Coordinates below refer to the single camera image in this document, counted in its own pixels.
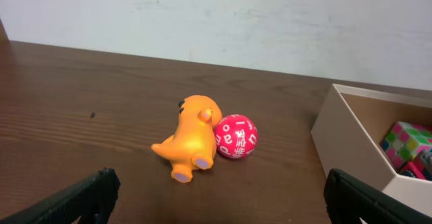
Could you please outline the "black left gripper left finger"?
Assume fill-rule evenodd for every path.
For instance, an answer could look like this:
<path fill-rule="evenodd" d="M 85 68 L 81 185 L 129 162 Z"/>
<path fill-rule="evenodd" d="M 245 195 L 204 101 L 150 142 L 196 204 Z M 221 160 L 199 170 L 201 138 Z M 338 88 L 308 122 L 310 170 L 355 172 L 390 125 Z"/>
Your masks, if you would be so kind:
<path fill-rule="evenodd" d="M 1 222 L 107 223 L 115 208 L 120 185 L 115 171 L 104 168 Z"/>

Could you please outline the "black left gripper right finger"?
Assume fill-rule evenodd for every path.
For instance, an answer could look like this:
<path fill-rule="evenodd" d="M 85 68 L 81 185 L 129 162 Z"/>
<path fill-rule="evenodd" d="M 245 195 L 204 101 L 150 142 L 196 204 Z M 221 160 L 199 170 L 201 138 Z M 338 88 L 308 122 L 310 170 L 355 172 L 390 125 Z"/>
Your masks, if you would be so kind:
<path fill-rule="evenodd" d="M 332 224 L 431 224 L 431 217 L 341 169 L 329 171 L 323 195 Z"/>

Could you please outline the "white cardboard box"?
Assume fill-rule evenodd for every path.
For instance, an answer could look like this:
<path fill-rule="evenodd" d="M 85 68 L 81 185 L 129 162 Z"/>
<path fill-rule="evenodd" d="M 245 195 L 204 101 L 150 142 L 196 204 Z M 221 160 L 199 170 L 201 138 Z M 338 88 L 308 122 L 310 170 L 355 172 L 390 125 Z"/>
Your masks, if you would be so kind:
<path fill-rule="evenodd" d="M 324 172 L 338 168 L 431 215 L 431 182 L 397 173 L 380 142 L 397 121 L 431 125 L 431 100 L 334 84 L 311 130 Z"/>

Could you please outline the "red toy robot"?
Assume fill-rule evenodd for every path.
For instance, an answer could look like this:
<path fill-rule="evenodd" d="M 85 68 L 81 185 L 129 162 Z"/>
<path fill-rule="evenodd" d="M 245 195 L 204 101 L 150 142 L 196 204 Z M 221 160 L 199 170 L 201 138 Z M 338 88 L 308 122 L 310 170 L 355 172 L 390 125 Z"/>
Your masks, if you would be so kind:
<path fill-rule="evenodd" d="M 431 181 L 431 152 L 422 150 L 413 161 L 403 166 L 399 174 Z"/>

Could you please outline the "multicoloured puzzle cube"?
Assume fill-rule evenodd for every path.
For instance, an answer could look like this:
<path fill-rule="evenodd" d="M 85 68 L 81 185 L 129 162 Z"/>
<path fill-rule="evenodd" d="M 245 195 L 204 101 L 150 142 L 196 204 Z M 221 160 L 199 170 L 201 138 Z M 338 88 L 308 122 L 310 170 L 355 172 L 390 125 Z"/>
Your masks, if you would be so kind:
<path fill-rule="evenodd" d="M 422 151 L 431 152 L 431 126 L 397 121 L 380 147 L 399 171 Z"/>

